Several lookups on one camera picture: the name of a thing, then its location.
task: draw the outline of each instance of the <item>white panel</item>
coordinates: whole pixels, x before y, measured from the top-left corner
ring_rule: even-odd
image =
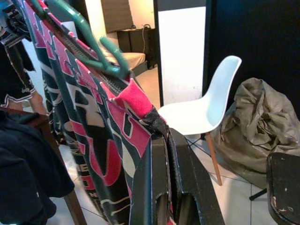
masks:
[[[205,7],[158,12],[164,104],[202,94]]]
[[[42,78],[42,70],[41,64],[38,60],[37,53],[34,49],[33,43],[23,39],[24,47],[32,61],[33,67],[36,71],[28,71],[28,75],[31,78],[33,86],[37,90],[37,92],[43,97],[43,102],[46,101],[45,99],[45,92],[44,92],[44,82]]]

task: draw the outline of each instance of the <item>white chair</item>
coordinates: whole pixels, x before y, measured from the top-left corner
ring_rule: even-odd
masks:
[[[217,67],[210,87],[202,98],[165,105],[158,111],[169,127],[183,135],[206,135],[220,186],[222,185],[221,176],[209,132],[215,129],[223,119],[229,90],[241,62],[242,60],[237,56],[227,56]]]

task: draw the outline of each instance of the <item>black wall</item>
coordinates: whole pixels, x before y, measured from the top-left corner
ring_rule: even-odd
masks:
[[[221,60],[243,62],[229,106],[241,82],[256,77],[287,95],[300,117],[300,1],[207,0],[203,92]]]

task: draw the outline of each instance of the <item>metal chair leg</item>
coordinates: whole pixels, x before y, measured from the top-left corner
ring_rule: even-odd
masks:
[[[267,193],[267,189],[261,190],[260,192],[256,193],[255,195],[252,195],[249,197],[250,201],[253,201],[254,199],[262,196],[263,194]]]

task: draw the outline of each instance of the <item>stool seat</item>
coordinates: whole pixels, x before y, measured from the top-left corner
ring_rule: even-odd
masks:
[[[280,225],[300,225],[300,157],[272,153],[267,162],[269,213]]]

